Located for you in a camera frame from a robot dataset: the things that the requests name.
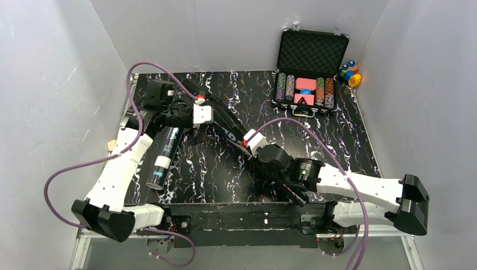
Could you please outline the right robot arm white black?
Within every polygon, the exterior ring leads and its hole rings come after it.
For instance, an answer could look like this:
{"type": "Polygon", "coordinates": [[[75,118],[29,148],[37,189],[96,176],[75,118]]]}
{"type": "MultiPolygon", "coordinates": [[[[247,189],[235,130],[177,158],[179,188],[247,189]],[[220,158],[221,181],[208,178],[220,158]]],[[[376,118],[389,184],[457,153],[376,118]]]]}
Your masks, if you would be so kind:
{"type": "Polygon", "coordinates": [[[343,174],[337,167],[319,160],[293,158],[277,145],[258,146],[253,157],[277,181],[288,197],[300,206],[309,202],[308,192],[336,194],[357,199],[357,203],[335,202],[321,218],[339,227],[364,223],[393,226],[415,236],[428,233],[430,195],[419,177],[401,179],[343,174]]]}

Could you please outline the black racket bag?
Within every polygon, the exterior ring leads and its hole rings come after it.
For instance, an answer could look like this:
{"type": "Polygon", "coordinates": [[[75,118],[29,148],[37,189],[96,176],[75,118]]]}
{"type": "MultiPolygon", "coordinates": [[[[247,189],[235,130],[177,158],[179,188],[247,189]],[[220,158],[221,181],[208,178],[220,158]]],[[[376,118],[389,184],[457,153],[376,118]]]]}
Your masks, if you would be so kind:
{"type": "Polygon", "coordinates": [[[265,142],[264,146],[258,146],[258,152],[253,155],[249,148],[243,146],[242,141],[247,133],[245,127],[228,106],[217,95],[209,93],[191,79],[183,80],[182,84],[193,95],[205,98],[205,104],[210,105],[213,111],[212,126],[215,130],[233,146],[247,154],[263,177],[277,184],[281,194],[299,206],[309,202],[308,195],[305,194],[308,185],[291,180],[294,159],[284,149],[276,144],[265,142]]]}

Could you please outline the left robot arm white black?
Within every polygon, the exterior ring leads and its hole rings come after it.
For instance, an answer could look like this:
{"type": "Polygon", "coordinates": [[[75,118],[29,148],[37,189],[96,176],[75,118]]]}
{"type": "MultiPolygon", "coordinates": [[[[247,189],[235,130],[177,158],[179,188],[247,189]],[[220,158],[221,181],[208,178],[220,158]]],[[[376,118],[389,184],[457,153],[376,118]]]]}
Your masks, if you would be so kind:
{"type": "Polygon", "coordinates": [[[138,112],[128,109],[125,126],[120,128],[112,151],[119,156],[106,163],[85,199],[75,200],[71,207],[79,223],[88,230],[123,242],[135,230],[161,223],[161,207],[128,207],[124,199],[140,161],[163,128],[165,138],[156,150],[146,185],[157,191],[164,189],[183,128],[192,121],[192,105],[179,100],[176,90],[173,82],[154,79],[148,84],[145,99],[137,104],[138,112]]]}

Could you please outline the black shuttlecock tube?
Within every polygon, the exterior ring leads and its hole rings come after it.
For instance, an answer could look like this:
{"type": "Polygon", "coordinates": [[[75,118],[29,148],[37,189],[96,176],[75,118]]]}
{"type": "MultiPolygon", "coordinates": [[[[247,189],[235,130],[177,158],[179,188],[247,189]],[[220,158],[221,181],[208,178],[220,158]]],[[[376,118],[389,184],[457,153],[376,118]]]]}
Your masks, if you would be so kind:
{"type": "Polygon", "coordinates": [[[179,143],[182,140],[183,132],[183,128],[167,128],[165,137],[155,155],[156,159],[146,182],[147,187],[157,191],[164,189],[166,178],[177,153],[179,143]]]}

